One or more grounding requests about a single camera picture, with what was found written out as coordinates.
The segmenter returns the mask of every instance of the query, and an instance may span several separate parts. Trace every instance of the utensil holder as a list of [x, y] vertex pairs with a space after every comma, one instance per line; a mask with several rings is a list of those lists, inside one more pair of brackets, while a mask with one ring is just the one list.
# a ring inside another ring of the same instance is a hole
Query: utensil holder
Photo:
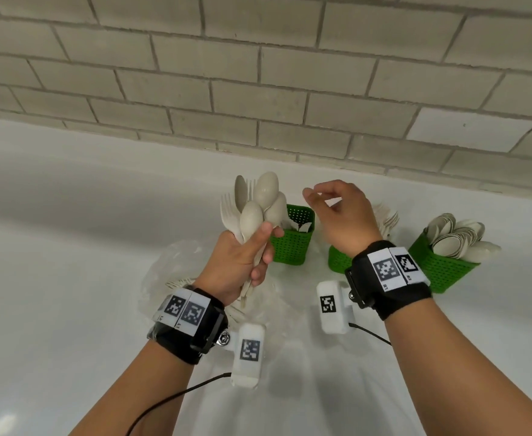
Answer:
[[409, 248], [409, 253], [430, 279], [434, 293], [445, 293], [450, 286], [479, 265], [434, 254], [424, 233]]
[[306, 260], [306, 251], [314, 231], [314, 211], [308, 206], [286, 205], [288, 216], [299, 225], [311, 222], [307, 233], [284, 230], [284, 237], [270, 237], [274, 246], [274, 261], [299, 266]]
[[331, 245], [329, 248], [329, 261], [328, 265], [331, 271], [339, 274], [344, 274], [347, 268], [351, 267], [353, 260], [346, 254], [336, 249]]

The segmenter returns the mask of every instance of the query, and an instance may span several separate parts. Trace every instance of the brick wall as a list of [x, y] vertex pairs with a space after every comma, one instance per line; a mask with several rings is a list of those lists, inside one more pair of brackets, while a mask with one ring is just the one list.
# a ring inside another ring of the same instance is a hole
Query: brick wall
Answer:
[[0, 118], [532, 197], [532, 0], [0, 0]]

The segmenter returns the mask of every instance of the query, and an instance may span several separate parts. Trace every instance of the black cable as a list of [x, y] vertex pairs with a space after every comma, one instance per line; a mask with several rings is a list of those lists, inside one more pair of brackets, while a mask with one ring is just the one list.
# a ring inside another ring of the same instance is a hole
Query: black cable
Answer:
[[387, 344], [391, 345], [391, 343], [390, 343], [389, 341], [387, 341], [385, 338], [383, 338], [383, 337], [379, 337], [379, 335], [377, 335], [376, 333], [373, 333], [373, 332], [371, 332], [370, 330], [367, 330], [367, 329], [365, 329], [364, 327], [361, 327], [361, 326], [359, 326], [358, 324], [355, 324], [354, 322], [350, 322], [350, 323], [349, 323], [349, 326], [354, 327], [355, 329], [361, 329], [361, 330], [364, 330], [364, 331], [367, 332], [368, 334], [371, 334], [371, 335], [373, 335], [374, 337], [379, 338], [381, 341], [386, 342]]
[[155, 410], [156, 408], [158, 407], [161, 407], [163, 404], [167, 404], [169, 401], [173, 401], [175, 398], [178, 398], [182, 395], [185, 395], [185, 393], [189, 393], [197, 388], [200, 388], [200, 387], [203, 387], [204, 385], [206, 384], [209, 384], [210, 382], [213, 382], [213, 381], [216, 381], [216, 380], [219, 380], [220, 378], [229, 378], [230, 376], [232, 376], [232, 372], [227, 372], [227, 373], [222, 373], [221, 375], [218, 375], [218, 376], [215, 376], [213, 377], [211, 380], [207, 380], [207, 381], [203, 381], [202, 383], [200, 384], [197, 384], [197, 385], [194, 385], [193, 387], [190, 387], [189, 389], [187, 390], [183, 390], [182, 392], [179, 392], [179, 393], [175, 393], [175, 395], [171, 395], [170, 397], [168, 398], [165, 398], [163, 399], [162, 401], [159, 401], [158, 403], [156, 403], [155, 405], [152, 405], [150, 406], [147, 410], [145, 410], [143, 413], [141, 413], [139, 415], [139, 417], [137, 419], [135, 419], [135, 421], [131, 424], [131, 426], [129, 427], [129, 431], [126, 432], [126, 436], [131, 436], [131, 432], [133, 431], [133, 429], [135, 428], [135, 426], [139, 423], [139, 421], [144, 418], [144, 416], [149, 413], [150, 411], [153, 411]]

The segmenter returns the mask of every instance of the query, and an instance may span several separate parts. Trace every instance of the hand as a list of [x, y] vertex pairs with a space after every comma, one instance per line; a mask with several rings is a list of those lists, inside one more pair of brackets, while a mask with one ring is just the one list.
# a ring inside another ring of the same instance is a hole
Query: hand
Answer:
[[[271, 223], [264, 222], [241, 245], [232, 233], [224, 231], [219, 236], [210, 260], [193, 285], [228, 306], [240, 296], [241, 286], [249, 277], [252, 278], [252, 286], [262, 284], [268, 264], [274, 260], [274, 247], [268, 241], [272, 233], [276, 237], [284, 235], [280, 227], [273, 229]], [[254, 267], [254, 258], [264, 245], [266, 249], [262, 260]]]
[[[305, 188], [303, 196], [317, 213], [327, 241], [349, 257], [382, 240], [371, 203], [352, 183], [342, 180], [319, 183], [314, 190]], [[326, 200], [336, 197], [342, 200], [329, 207]]]

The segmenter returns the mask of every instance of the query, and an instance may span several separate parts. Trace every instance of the person's left hand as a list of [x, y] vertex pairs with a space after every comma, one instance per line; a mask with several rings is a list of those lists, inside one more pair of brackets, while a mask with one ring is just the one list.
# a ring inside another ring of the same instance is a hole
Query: person's left hand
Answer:
[[[270, 235], [282, 237], [280, 227], [263, 222], [250, 239], [241, 245], [229, 231], [220, 234], [210, 260], [193, 284], [213, 295], [226, 306], [240, 297], [241, 286], [251, 277], [252, 286], [264, 281], [268, 264], [274, 260], [274, 247], [268, 241]], [[254, 257], [262, 246], [267, 245], [259, 265], [254, 267]]]

